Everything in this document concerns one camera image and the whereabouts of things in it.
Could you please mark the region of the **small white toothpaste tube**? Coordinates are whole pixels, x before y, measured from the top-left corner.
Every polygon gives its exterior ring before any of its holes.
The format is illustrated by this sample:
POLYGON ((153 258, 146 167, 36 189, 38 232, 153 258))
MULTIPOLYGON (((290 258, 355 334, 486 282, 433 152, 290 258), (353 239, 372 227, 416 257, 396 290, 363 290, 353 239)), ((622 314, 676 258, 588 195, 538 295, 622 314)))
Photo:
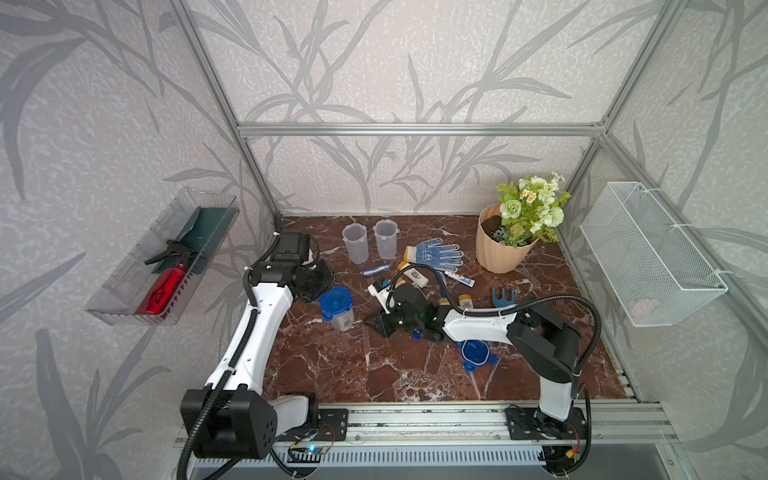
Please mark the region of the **small white toothpaste tube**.
POLYGON ((466 276, 463 276, 461 274, 458 274, 456 272, 446 271, 445 275, 448 278, 453 279, 454 281, 461 283, 462 285, 465 285, 469 288, 473 288, 475 285, 475 280, 466 276))

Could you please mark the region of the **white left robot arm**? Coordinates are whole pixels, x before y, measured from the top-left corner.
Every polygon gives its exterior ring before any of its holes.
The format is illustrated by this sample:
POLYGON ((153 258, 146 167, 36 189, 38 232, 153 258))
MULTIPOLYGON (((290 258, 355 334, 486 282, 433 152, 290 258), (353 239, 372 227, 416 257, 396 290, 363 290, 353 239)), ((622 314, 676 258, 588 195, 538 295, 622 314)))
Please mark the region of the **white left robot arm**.
POLYGON ((219 479, 240 461, 274 457, 284 435, 320 431, 311 393, 263 396, 269 356, 292 305, 310 303, 333 285, 332 271, 306 233, 276 232, 267 251, 243 275, 246 305, 222 359, 203 387, 188 390, 180 404, 187 439, 175 476, 189 476, 192 459, 222 458, 219 479))

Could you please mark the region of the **clear container blue lid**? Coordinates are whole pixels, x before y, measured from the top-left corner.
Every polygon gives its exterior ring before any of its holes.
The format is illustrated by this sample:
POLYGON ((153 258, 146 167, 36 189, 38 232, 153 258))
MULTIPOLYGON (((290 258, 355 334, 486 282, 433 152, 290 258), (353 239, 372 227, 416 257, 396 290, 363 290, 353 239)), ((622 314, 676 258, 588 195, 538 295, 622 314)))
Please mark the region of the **clear container blue lid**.
POLYGON ((394 260, 397 256, 398 225, 391 219, 379 220, 373 229, 377 253, 383 260, 394 260))
POLYGON ((351 262, 364 264, 369 258, 367 228, 359 223, 347 225, 342 231, 342 239, 351 262))
POLYGON ((350 330, 354 322, 351 293, 343 287, 334 286, 319 299, 322 319, 341 332, 350 330))

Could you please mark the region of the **clear container blue lid front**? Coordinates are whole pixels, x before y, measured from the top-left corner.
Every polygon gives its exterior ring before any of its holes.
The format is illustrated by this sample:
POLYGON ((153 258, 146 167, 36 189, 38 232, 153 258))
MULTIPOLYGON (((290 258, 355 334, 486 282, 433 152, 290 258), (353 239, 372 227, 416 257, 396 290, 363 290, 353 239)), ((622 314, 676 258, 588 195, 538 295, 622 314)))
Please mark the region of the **clear container blue lid front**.
POLYGON ((350 330, 354 322, 351 293, 343 287, 334 286, 319 299, 322 319, 341 332, 350 330))

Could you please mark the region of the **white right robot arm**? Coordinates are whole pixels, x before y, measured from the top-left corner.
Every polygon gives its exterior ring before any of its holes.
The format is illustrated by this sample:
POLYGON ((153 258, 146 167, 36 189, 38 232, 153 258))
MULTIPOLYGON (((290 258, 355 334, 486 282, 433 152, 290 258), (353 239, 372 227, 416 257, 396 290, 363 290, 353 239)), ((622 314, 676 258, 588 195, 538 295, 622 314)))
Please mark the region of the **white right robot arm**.
POLYGON ((400 278, 416 270, 413 264, 389 281, 376 280, 368 286, 380 310, 364 323, 388 338, 396 331, 417 333, 435 342, 483 341, 513 346, 539 376, 536 408, 510 406, 505 410, 513 439, 566 440, 589 438, 590 421, 574 407, 580 393, 582 371, 594 353, 602 334, 602 318, 588 299, 560 294, 528 300, 502 308, 469 309, 448 298, 446 305, 431 302, 421 288, 400 278), (593 319, 589 344, 581 347, 579 328, 549 308, 557 301, 572 301, 587 309, 593 319))

